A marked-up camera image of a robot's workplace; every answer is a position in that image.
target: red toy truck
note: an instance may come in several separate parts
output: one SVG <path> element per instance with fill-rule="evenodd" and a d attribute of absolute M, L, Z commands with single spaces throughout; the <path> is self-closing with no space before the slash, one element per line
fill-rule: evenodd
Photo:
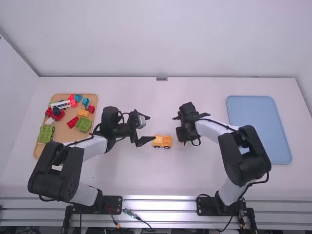
<path fill-rule="evenodd" d="M 60 115 L 58 116 L 54 115 L 51 107 L 49 107 L 48 110 L 45 112 L 45 116 L 51 117 L 55 121 L 61 120 L 64 117 L 64 115 L 65 115 L 65 112 L 63 110 L 60 110 Z"/>

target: yellow toy car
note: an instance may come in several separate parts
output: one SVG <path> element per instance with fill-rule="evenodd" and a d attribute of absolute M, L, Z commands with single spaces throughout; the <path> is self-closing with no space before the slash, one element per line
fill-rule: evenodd
<path fill-rule="evenodd" d="M 156 138 L 152 141 L 154 148 L 164 147 L 170 149 L 172 147 L 173 138 L 171 136 L 155 135 Z"/>
<path fill-rule="evenodd" d="M 85 118 L 88 118 L 89 117 L 89 112 L 88 111 L 86 111 L 86 110 L 83 110 L 83 109 L 81 109 L 81 110 L 79 110 L 78 111 L 78 116 L 81 116 L 81 117 L 85 117 Z"/>

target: toy piece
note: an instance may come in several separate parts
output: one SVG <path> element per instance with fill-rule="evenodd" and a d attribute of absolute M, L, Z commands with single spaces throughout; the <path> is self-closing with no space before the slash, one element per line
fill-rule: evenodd
<path fill-rule="evenodd" d="M 82 100 L 82 104 L 84 105 L 85 108 L 87 108 L 89 106 L 89 99 L 87 97 L 85 97 L 83 100 Z"/>
<path fill-rule="evenodd" d="M 60 109 L 59 109 L 59 107 L 54 106 L 52 110 L 53 110 L 53 114 L 54 114 L 55 116 L 59 116 L 59 115 L 60 115 Z"/>
<path fill-rule="evenodd" d="M 89 105 L 89 106 L 88 106 L 88 110 L 89 110 L 89 112 L 90 112 L 91 114 L 93 114 L 93 113 L 94 113 L 94 110 L 95 110 L 95 107 Z"/>
<path fill-rule="evenodd" d="M 92 125 L 92 121 L 88 118 L 81 117 L 76 123 L 75 127 L 83 132 L 87 132 Z"/>
<path fill-rule="evenodd" d="M 40 133 L 38 136 L 38 143 L 48 143 L 53 140 L 53 132 L 55 131 L 55 127 L 52 125 L 43 124 L 40 127 Z"/>
<path fill-rule="evenodd" d="M 54 119 L 52 119 L 51 117 L 47 119 L 47 121 L 44 122 L 44 124 L 46 125 L 50 125 L 51 123 L 54 122 Z"/>
<path fill-rule="evenodd" d="M 51 107 L 51 104 L 55 103 L 55 101 L 50 101 L 49 102 L 49 107 Z"/>
<path fill-rule="evenodd" d="M 155 135 L 156 138 L 152 141 L 154 148 L 164 147 L 170 149 L 172 147 L 173 138 L 171 136 Z"/>
<path fill-rule="evenodd" d="M 73 100 L 74 99 L 75 94 L 71 94 L 67 100 Z"/>
<path fill-rule="evenodd" d="M 59 109 L 65 109 L 71 106 L 71 102 L 70 100 L 66 100 L 66 101 L 61 100 L 59 102 L 51 104 L 51 107 L 55 107 L 55 106 L 58 107 Z"/>
<path fill-rule="evenodd" d="M 80 116 L 80 117 L 86 117 L 86 118 L 88 118 L 89 117 L 89 112 L 88 111 L 86 111 L 86 110 L 83 110 L 83 109 L 81 109 L 81 110 L 79 110 L 78 111 L 78 116 Z"/>
<path fill-rule="evenodd" d="M 69 127 L 70 129 L 72 129 L 72 128 L 75 126 L 75 124 L 77 123 L 78 119 L 79 119 L 79 117 L 76 116 L 76 117 L 73 118 L 72 120 L 68 121 L 68 122 L 67 122 L 68 127 Z"/>
<path fill-rule="evenodd" d="M 60 110 L 60 115 L 56 116 L 50 107 L 45 112 L 45 116 L 51 117 L 54 121 L 60 121 L 64 117 L 64 115 L 65 112 L 63 110 Z"/>
<path fill-rule="evenodd" d="M 77 105 L 75 99 L 71 99 L 71 100 L 70 100 L 70 104 L 71 104 L 71 106 L 72 106 L 73 108 L 78 107 L 78 105 Z"/>
<path fill-rule="evenodd" d="M 76 94 L 76 95 L 74 96 L 74 99 L 75 99 L 76 102 L 80 102 L 80 101 L 82 100 L 82 96 L 79 95 L 79 94 Z"/>

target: metal frame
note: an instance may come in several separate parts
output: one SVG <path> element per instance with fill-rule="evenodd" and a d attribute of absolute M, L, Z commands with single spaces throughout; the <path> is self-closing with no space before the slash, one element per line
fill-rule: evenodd
<path fill-rule="evenodd" d="M 128 208 L 147 221 L 153 228 L 223 228 L 229 217 L 198 216 L 195 196 L 123 196 L 123 208 Z M 61 226 L 65 208 L 63 202 L 42 202 L 36 197 L 0 197 L 1 226 Z M 303 200 L 248 200 L 247 207 L 255 210 L 259 229 L 312 230 L 312 201 Z M 115 215 L 125 228 L 145 228 L 146 225 L 126 214 Z M 79 226 L 79 215 L 74 214 L 71 226 Z M 109 215 L 82 215 L 84 227 L 115 227 Z M 238 229 L 233 218 L 229 229 Z"/>

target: white wall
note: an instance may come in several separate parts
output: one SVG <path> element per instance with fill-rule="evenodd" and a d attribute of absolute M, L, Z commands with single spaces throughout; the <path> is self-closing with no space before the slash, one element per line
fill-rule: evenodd
<path fill-rule="evenodd" d="M 2 0 L 0 28 L 42 76 L 297 77 L 311 12 L 310 0 Z"/>
<path fill-rule="evenodd" d="M 0 176 L 35 90 L 38 76 L 0 35 Z"/>

